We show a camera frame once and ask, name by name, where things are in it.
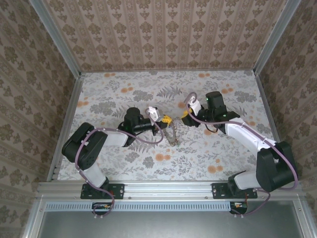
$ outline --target patterned wallpaper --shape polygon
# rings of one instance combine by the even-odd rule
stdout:
[[[19,237],[74,78],[27,0],[0,1],[0,237]]]
[[[253,68],[286,0],[44,0],[82,71]]]
[[[317,220],[317,1],[300,3],[260,76]]]

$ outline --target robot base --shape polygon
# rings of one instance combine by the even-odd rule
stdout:
[[[211,187],[213,199],[245,199],[246,195],[248,199],[258,198],[257,191],[253,191],[252,188],[241,190],[233,195],[226,182],[212,183]]]
[[[115,199],[123,199],[124,196],[124,184],[123,183],[110,183],[107,191],[110,192]],[[82,186],[81,199],[111,199],[109,195],[94,189],[89,184],[85,183]]]

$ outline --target table surface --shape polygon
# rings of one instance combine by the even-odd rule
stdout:
[[[222,132],[211,133],[203,125],[182,124],[184,99],[192,91],[203,105],[208,92],[220,91],[228,111],[235,111],[254,129],[273,138],[251,70],[88,73],[70,136],[84,122],[117,128],[129,107],[138,107],[141,113],[148,106],[158,107],[174,119],[180,144],[171,147],[164,139],[155,146],[135,141],[126,148],[103,147],[97,163],[110,180],[225,180],[255,169],[255,157],[238,140]],[[160,139],[149,131],[140,137]],[[63,158],[58,179],[81,177],[74,164]]]

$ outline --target metal bracket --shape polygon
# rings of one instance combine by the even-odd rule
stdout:
[[[75,79],[79,79],[81,67],[73,54],[73,50],[67,46],[61,31],[57,28],[49,10],[46,8],[45,1],[30,0],[30,3],[50,34]]]
[[[124,196],[124,184],[123,183],[110,183],[108,187],[108,192],[110,192],[115,199],[123,199]],[[111,199],[109,195],[95,190],[89,184],[85,183],[82,186],[81,199]]]
[[[233,196],[226,182],[213,183],[211,186],[213,199],[245,199],[246,195],[248,198],[258,198],[257,191],[252,188],[245,189],[242,193]]]

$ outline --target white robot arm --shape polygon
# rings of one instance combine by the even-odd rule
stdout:
[[[265,138],[249,127],[238,114],[228,112],[220,92],[207,93],[206,101],[208,109],[204,109],[195,96],[190,97],[188,106],[191,114],[189,115],[187,111],[184,113],[182,117],[184,124],[198,127],[203,122],[215,123],[214,127],[237,139],[257,159],[256,171],[243,171],[229,177],[228,187],[231,188],[233,196],[248,188],[263,188],[271,192],[294,181],[291,168],[270,146],[273,145],[286,157],[296,172],[295,161],[288,143],[285,141],[277,143]]]

